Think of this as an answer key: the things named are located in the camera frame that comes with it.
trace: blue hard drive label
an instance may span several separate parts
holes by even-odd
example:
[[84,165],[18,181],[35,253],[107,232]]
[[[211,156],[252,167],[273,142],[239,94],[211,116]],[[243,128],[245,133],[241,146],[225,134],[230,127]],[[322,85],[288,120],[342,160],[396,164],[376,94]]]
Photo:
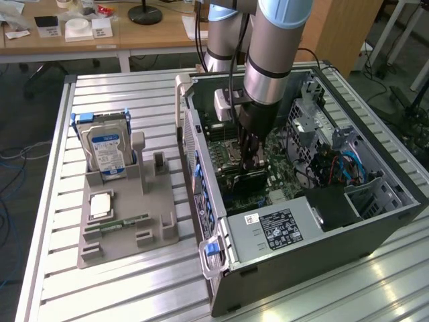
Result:
[[125,169],[123,153],[118,148],[121,140],[117,134],[92,138],[95,158],[103,174],[118,174]]

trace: black device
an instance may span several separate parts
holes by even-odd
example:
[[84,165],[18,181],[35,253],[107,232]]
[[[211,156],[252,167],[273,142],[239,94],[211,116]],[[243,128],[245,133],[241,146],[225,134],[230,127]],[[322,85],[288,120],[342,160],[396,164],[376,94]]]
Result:
[[139,25],[154,25],[162,20],[162,12],[158,8],[146,5],[146,0],[141,0],[141,5],[128,11],[128,18]]

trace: green circuit board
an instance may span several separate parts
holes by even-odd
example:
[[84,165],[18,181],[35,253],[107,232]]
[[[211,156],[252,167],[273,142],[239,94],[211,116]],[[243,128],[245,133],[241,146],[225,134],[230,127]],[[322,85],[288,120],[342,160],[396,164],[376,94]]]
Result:
[[240,162],[238,141],[208,141],[213,168],[229,215],[293,199],[295,194],[303,189],[294,173],[294,166],[285,157],[279,130],[271,131],[266,139],[267,166],[263,170],[266,171],[265,182],[258,182],[258,186],[248,186],[248,190],[241,194],[231,192]]

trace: motherboard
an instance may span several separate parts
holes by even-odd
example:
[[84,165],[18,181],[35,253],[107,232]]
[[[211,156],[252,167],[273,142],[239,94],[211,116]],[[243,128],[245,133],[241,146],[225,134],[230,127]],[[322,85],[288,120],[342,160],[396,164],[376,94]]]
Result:
[[238,140],[226,136],[225,140],[208,141],[208,150],[228,215],[293,199],[296,193],[308,188],[307,182],[297,179],[294,165],[286,158],[281,128],[273,129],[267,137],[265,166],[241,178],[245,184],[239,189]]

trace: slotted metal worktable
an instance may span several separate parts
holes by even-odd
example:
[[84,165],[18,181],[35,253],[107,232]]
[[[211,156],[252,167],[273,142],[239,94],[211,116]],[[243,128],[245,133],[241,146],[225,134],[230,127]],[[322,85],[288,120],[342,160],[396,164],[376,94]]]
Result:
[[[211,318],[174,127],[174,78],[193,71],[80,76],[65,84],[16,321],[391,321],[405,317],[427,321],[427,211],[367,258],[232,315]],[[325,72],[428,196],[428,173],[339,74]],[[180,242],[79,270],[76,259],[86,163],[69,126],[70,114],[124,108],[131,112],[133,131],[145,132],[144,157],[163,150],[169,160]],[[339,126],[347,124],[332,99],[326,100],[326,110]]]

